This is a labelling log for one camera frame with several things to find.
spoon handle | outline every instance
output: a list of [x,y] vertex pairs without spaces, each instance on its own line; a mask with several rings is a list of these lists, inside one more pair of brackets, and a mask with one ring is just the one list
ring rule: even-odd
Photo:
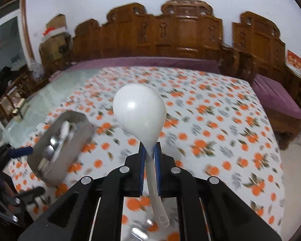
[[149,198],[153,208],[155,221],[159,227],[167,228],[169,226],[169,218],[163,206],[162,199],[160,196],[158,196],[155,161],[148,154],[145,157],[145,168]]

carved wooden backrest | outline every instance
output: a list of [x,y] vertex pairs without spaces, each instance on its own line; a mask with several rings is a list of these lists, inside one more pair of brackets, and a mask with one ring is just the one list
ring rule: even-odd
[[222,20],[203,1],[170,0],[162,14],[131,3],[112,9],[99,27],[91,19],[76,28],[74,60],[126,56],[170,56],[219,60]]
[[284,82],[285,43],[274,22],[252,12],[241,14],[241,23],[233,23],[233,47],[258,58],[258,73]]

blue handle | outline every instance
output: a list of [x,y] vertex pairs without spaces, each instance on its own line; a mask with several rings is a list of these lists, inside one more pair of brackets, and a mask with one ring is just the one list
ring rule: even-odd
[[19,148],[19,149],[12,149],[10,150],[10,157],[11,158],[18,158],[21,156],[28,156],[33,153],[32,147],[26,147],[26,148]]

purple cushion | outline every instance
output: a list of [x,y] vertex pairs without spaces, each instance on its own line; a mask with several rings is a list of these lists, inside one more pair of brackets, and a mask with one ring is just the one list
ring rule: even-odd
[[264,108],[301,119],[301,109],[279,82],[257,74],[252,88]]
[[80,62],[70,70],[97,69],[116,66],[156,66],[200,70],[220,74],[216,61],[172,57],[120,57]]

pink seat cushion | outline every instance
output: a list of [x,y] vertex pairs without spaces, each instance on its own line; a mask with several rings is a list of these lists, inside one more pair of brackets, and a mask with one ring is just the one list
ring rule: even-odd
[[301,119],[301,109],[279,82],[257,74],[252,88],[264,108]]

